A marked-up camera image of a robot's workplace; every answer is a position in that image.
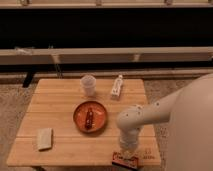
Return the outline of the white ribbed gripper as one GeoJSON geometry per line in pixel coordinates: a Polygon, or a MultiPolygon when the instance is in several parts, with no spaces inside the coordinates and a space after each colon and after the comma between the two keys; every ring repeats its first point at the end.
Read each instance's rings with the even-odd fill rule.
{"type": "Polygon", "coordinates": [[[119,145],[122,148],[120,150],[120,153],[124,158],[127,158],[126,150],[130,150],[130,158],[137,156],[137,150],[135,149],[138,147],[138,136],[139,136],[138,130],[120,132],[119,145]]]}

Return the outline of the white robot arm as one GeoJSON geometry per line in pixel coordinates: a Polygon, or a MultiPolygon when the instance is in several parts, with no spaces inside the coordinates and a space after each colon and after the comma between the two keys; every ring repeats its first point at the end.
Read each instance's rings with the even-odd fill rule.
{"type": "Polygon", "coordinates": [[[117,117],[123,152],[138,146],[144,125],[169,123],[165,171],[213,171],[213,73],[149,105],[133,105],[117,117]]]}

